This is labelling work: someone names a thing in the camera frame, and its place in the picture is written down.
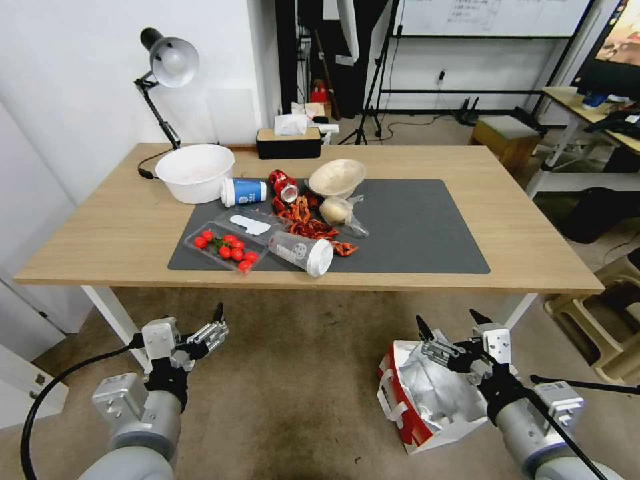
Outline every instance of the white bowl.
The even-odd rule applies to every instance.
[[[333,160],[309,178],[309,188],[323,197],[347,198],[367,175],[365,166],[351,159]]]
[[[220,198],[222,181],[231,178],[235,159],[219,145],[190,145],[165,155],[155,174],[171,194],[184,203],[206,203]]]

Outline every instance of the monitor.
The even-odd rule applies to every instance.
[[[640,100],[640,0],[621,0],[572,85]]]

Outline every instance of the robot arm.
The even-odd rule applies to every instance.
[[[180,436],[180,414],[187,406],[187,375],[196,360],[218,348],[229,333],[222,303],[211,323],[186,339],[173,317],[142,327],[151,363],[149,380],[136,373],[102,380],[93,394],[95,408],[111,427],[108,454],[81,480],[171,480]]]
[[[422,353],[451,371],[464,373],[487,400],[487,415],[498,427],[512,458],[526,478],[536,480],[621,480],[596,465],[566,430],[577,421],[584,400],[564,381],[526,388],[511,365],[511,338],[504,326],[471,310],[477,324],[466,341],[434,338],[416,317]]]

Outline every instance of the wooden stool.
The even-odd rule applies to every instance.
[[[526,166],[540,141],[536,130],[513,117],[483,117],[475,124],[469,145],[485,145],[514,175]]]
[[[582,335],[593,342],[599,358],[591,363],[596,374],[609,383],[638,383],[640,380],[640,249],[604,266],[595,276],[606,287],[600,295],[560,295],[545,303],[545,310],[562,324],[570,317],[580,331],[567,333],[579,348]],[[606,305],[602,309],[597,305]],[[627,326],[625,338],[616,340],[603,322],[611,312]]]

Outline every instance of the gray desk mat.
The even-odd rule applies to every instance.
[[[272,213],[267,201],[247,208]],[[488,273],[489,266],[471,236],[442,180],[364,180],[354,195],[364,195],[354,214],[370,232],[365,239],[341,226],[336,240],[358,245],[349,257],[334,256],[330,272],[356,273]],[[224,270],[184,246],[184,239],[214,220],[226,207],[220,200],[196,205],[169,261],[170,270]],[[268,254],[256,271],[297,271],[296,266]]]

